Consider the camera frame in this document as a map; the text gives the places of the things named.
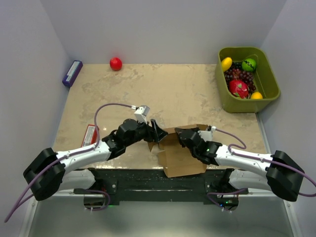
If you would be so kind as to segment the brown cardboard box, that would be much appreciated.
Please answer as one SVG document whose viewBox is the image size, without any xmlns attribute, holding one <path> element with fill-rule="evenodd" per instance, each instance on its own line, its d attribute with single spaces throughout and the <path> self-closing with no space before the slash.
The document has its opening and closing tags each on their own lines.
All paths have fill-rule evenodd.
<svg viewBox="0 0 316 237">
<path fill-rule="evenodd" d="M 206 171 L 207 165 L 192 157 L 188 148 L 183 148 L 174 127 L 166 128 L 168 135 L 159 143 L 149 142 L 149 150 L 159 146 L 158 164 L 168 178 L 201 174 Z"/>
</svg>

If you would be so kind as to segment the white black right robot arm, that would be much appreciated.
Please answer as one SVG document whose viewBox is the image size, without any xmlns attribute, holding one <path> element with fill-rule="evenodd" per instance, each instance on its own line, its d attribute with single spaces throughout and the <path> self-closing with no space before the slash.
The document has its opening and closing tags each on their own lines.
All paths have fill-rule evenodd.
<svg viewBox="0 0 316 237">
<path fill-rule="evenodd" d="M 233 166 L 230 175 L 220 181 L 226 194 L 240 189 L 271 191 L 277 197 L 295 202 L 303 181 L 303 169 L 285 152 L 274 154 L 251 153 L 234 149 L 212 140 L 216 127 L 207 130 L 176 128 L 182 147 L 188 148 L 192 157 L 207 165 Z"/>
</svg>

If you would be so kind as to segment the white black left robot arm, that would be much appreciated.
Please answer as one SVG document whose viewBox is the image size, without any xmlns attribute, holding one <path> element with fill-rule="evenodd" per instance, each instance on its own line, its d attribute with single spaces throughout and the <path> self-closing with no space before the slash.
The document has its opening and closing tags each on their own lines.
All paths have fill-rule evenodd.
<svg viewBox="0 0 316 237">
<path fill-rule="evenodd" d="M 116 130 L 89 146 L 74 150 L 55 152 L 52 148 L 42 150 L 25 169 L 23 176 L 37 201 L 55 194 L 64 176 L 83 166 L 108 161 L 125 153 L 126 148 L 141 140 L 159 143 L 168 132 L 158 126 L 155 119 L 151 125 L 134 119 L 126 119 Z"/>
</svg>

